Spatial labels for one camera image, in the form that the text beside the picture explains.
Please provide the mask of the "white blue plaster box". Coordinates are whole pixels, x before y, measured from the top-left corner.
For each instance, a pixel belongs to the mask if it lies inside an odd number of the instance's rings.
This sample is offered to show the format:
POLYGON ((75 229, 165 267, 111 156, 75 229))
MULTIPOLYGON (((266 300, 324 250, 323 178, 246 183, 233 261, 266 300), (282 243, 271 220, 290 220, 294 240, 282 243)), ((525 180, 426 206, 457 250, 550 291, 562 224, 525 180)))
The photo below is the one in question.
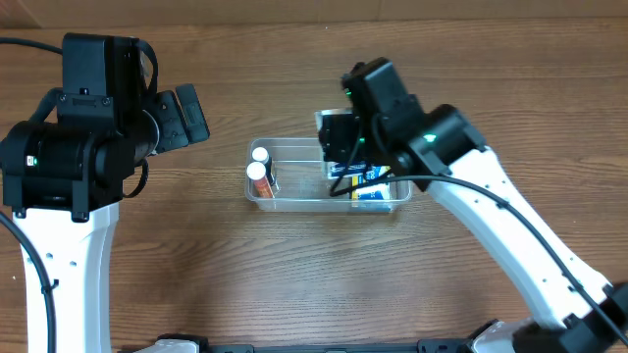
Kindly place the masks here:
MULTIPOLYGON (((330 110, 321 110, 321 111, 352 111, 350 108, 346 109, 330 109, 330 110)), ((314 114, 316 128, 317 128, 317 112, 314 114)), ((335 179, 340 177, 341 175, 345 175, 346 177, 353 177, 360 174, 367 173, 373 165, 368 162, 353 162, 352 159, 354 155, 352 155, 348 162, 345 163, 336 163, 336 162, 325 162, 324 160, 324 172, 328 176, 328 179, 335 179)))

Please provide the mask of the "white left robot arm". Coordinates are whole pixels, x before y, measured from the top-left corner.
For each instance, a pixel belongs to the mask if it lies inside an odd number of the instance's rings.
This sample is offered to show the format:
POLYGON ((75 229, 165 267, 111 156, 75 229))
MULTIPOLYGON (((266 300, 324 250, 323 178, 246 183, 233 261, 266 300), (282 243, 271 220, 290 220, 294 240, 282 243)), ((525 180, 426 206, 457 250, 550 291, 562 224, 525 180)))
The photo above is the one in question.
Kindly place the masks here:
POLYGON ((51 89, 1 145, 6 224, 20 240, 32 352, 108 352, 109 271, 125 180, 147 159, 204 141, 191 84, 51 89))

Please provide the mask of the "clear plastic container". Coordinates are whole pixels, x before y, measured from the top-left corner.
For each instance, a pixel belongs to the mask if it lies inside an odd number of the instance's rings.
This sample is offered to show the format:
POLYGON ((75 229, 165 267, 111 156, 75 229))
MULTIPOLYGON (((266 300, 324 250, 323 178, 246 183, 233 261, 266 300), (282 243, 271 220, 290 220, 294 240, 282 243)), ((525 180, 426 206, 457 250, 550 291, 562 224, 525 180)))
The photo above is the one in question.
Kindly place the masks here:
POLYGON ((413 186, 408 181, 392 183, 391 197, 387 200, 353 200, 347 194, 331 197, 329 193, 334 182, 328 178, 327 164, 316 138, 264 137, 250 142, 250 150, 257 147, 269 152, 274 176, 278 179, 272 198, 259 196, 253 181, 245 181, 245 196, 263 211, 388 213, 412 197, 413 186))

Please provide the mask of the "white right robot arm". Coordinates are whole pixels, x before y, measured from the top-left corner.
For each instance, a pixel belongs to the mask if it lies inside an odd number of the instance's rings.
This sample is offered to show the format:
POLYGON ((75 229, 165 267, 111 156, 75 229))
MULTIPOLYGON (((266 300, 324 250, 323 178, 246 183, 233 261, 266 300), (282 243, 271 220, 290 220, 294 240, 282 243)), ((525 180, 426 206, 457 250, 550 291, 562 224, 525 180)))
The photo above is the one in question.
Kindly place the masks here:
POLYGON ((626 342, 626 284, 611 283, 562 242, 457 109, 324 110, 315 121, 325 160, 390 167, 373 185, 414 182, 472 232, 519 291, 530 318, 493 321, 459 351, 604 352, 626 342))

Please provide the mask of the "orange tube white cap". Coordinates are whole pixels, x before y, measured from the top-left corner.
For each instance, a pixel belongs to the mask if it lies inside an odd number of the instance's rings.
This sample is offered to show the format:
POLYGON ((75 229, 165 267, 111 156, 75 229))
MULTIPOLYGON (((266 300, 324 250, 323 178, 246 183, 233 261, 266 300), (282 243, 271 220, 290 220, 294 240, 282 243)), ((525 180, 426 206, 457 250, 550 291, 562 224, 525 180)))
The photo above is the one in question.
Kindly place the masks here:
POLYGON ((246 167, 246 175, 253 182, 261 198, 273 198, 274 191, 268 180, 266 167, 261 162, 252 162, 246 167))

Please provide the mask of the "blue yellow medicine box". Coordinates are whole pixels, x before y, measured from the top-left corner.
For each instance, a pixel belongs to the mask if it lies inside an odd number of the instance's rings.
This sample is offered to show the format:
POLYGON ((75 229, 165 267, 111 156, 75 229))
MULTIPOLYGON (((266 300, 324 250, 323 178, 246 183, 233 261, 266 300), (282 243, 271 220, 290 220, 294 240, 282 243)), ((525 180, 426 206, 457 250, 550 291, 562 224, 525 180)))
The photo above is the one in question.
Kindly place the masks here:
MULTIPOLYGON (((361 185, 378 178, 387 178, 391 174, 388 166, 373 166, 365 175, 353 176, 351 185, 361 185)), ((351 200, 390 200, 391 187, 388 183, 379 183, 353 190, 350 192, 351 200)))

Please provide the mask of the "black tube white cap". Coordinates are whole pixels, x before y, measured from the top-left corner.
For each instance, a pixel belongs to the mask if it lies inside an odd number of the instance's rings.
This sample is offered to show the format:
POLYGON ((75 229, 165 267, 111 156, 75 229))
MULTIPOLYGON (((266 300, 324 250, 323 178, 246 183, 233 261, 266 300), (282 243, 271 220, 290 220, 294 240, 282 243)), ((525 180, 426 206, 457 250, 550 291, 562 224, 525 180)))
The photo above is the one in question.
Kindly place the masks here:
POLYGON ((277 185, 276 173, 274 168, 274 162, 271 154, 265 147, 256 147, 251 152, 251 158, 255 162, 259 162, 264 165, 266 169, 266 177, 271 186, 277 185))

